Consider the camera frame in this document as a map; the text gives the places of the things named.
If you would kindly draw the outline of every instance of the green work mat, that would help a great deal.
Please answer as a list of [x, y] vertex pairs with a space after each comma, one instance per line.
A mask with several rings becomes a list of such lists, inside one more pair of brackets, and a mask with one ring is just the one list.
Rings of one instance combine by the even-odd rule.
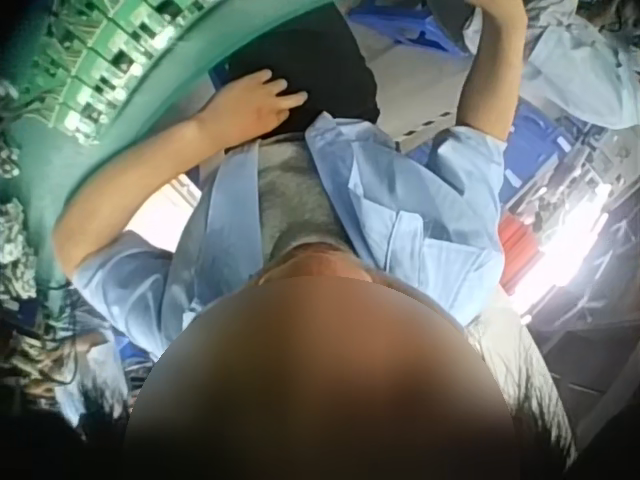
[[226, 0], [193, 25], [146, 74], [97, 145], [85, 146], [60, 130], [25, 117], [11, 126], [21, 148], [22, 173], [0, 180], [3, 198], [24, 205], [29, 242], [38, 254], [38, 281], [64, 281], [51, 231], [65, 203], [91, 173], [144, 138], [175, 101], [238, 48], [273, 27], [330, 0]]

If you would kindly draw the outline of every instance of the person's right hand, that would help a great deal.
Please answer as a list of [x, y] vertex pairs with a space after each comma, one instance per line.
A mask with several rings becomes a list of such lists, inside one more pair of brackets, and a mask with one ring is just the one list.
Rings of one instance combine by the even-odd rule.
[[467, 0], [485, 13], [501, 22], [526, 20], [527, 13], [523, 0]]
[[222, 149], [236, 147], [280, 126], [289, 111], [307, 101], [307, 93], [279, 96], [286, 80], [271, 80], [262, 70], [225, 86], [195, 117], [206, 136]]

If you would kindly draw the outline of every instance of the black pants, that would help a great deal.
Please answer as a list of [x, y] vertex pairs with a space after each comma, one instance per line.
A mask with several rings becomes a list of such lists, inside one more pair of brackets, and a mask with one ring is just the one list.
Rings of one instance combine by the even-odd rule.
[[371, 123], [380, 116], [373, 73], [333, 4], [284, 23], [229, 58], [231, 80], [264, 68], [289, 82], [285, 93], [309, 93], [307, 103], [265, 137], [304, 132], [322, 112]]

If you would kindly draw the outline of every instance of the red object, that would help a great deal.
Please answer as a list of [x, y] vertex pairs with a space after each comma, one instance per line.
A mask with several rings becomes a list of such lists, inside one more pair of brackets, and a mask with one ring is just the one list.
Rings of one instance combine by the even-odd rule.
[[505, 267], [500, 285], [507, 294], [513, 295], [520, 280], [544, 254], [540, 251], [538, 239], [533, 230], [510, 213], [502, 218], [498, 234], [505, 255]]

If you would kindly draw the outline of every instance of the gray t-shirt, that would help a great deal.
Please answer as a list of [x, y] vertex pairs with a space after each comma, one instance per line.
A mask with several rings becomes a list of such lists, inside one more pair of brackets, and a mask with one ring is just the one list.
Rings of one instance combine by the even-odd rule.
[[301, 135], [261, 144], [258, 189], [265, 262], [305, 243], [351, 248]]

